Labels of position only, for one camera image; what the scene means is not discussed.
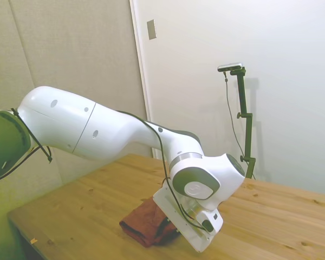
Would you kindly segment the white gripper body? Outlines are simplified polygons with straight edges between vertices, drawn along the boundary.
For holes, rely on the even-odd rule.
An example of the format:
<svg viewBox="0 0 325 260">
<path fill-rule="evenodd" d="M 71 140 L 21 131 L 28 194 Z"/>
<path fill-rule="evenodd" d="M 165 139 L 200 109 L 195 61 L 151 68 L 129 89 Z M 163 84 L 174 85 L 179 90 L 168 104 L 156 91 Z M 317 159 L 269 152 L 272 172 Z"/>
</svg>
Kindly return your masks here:
<svg viewBox="0 0 325 260">
<path fill-rule="evenodd" d="M 189 244 L 197 252 L 203 252 L 211 244 L 213 236 L 193 227 L 185 220 L 168 187 L 168 182 L 170 181 L 164 181 L 162 187 L 153 195 L 153 200 Z"/>
</svg>

